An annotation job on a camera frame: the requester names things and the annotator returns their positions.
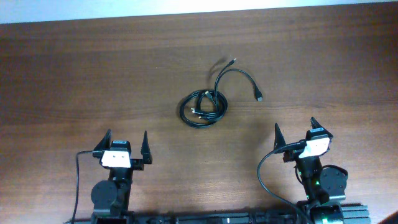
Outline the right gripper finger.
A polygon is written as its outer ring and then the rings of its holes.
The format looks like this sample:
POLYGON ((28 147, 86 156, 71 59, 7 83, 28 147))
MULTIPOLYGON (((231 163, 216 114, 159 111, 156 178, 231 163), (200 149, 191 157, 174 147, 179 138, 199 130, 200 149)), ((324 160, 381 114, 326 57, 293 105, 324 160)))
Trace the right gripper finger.
POLYGON ((274 125, 274 131, 275 131, 274 150, 279 150, 280 148, 286 145, 285 139, 277 123, 274 125))
POLYGON ((322 128, 322 125, 314 117, 310 118, 310 123, 313 129, 322 128))

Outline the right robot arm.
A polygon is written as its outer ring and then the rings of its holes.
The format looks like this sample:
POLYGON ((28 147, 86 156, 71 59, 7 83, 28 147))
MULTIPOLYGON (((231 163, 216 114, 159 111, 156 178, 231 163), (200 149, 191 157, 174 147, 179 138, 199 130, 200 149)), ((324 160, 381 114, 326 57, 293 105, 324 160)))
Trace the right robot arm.
POLYGON ((348 171, 335 165, 322 165, 320 157, 330 150, 333 135, 314 117, 305 138, 287 144, 278 124, 275 124, 274 153, 282 154, 283 161, 295 162, 296 177, 300 179, 307 201, 294 205, 305 223, 315 223, 311 210, 340 202, 346 198, 348 171))

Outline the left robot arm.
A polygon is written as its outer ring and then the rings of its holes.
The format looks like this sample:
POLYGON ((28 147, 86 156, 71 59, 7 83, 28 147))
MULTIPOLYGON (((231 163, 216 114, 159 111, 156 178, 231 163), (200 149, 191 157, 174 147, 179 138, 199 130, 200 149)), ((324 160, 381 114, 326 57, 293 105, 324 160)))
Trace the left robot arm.
POLYGON ((152 164, 148 136, 144 133, 141 158, 131 157, 129 141, 112 140, 109 129, 94 148, 93 157, 109 170, 109 177, 98 182, 91 190, 93 202, 92 223, 134 223, 134 212, 128 210, 134 171, 144 170, 152 164))

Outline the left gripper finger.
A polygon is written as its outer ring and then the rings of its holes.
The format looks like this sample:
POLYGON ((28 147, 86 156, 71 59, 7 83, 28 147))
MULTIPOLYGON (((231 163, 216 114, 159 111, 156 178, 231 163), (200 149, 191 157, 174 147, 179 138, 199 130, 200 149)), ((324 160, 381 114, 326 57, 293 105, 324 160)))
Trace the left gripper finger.
POLYGON ((152 154, 149 147, 147 131, 144 131, 144 137, 141 146, 141 155, 144 164, 152 164, 152 154))
POLYGON ((103 139, 95 146, 94 151, 103 151, 110 148, 111 129, 108 129, 103 139))

